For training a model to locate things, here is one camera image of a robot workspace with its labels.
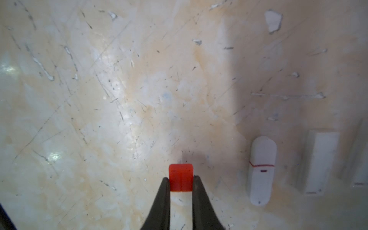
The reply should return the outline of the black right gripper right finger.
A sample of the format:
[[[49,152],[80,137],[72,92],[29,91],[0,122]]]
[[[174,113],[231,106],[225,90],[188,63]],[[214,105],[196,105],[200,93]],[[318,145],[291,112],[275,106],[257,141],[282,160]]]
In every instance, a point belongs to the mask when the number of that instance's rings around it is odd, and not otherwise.
[[[201,178],[193,179],[192,191],[193,230],[225,230],[216,216]]]

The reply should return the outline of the white red usb drive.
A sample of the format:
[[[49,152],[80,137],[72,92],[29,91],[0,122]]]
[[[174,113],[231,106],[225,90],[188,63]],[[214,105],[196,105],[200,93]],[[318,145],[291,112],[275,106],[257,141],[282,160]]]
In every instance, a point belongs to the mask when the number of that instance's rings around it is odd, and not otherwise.
[[[247,193],[254,206],[266,205],[271,197],[275,174],[277,145],[267,136],[252,142],[247,180]]]

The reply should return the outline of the red usb cap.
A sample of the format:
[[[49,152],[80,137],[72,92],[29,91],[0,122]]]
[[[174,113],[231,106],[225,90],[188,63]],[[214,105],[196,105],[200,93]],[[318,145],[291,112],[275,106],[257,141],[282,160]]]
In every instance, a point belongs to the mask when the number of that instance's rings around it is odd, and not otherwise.
[[[171,192],[193,191],[194,168],[192,164],[171,164],[169,181]]]

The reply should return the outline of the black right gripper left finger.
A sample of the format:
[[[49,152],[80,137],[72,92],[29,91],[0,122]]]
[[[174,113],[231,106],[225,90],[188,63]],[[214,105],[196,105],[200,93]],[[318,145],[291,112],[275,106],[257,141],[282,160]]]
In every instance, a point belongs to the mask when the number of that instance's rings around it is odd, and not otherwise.
[[[171,213],[170,181],[162,179],[150,212],[141,230],[169,230]]]

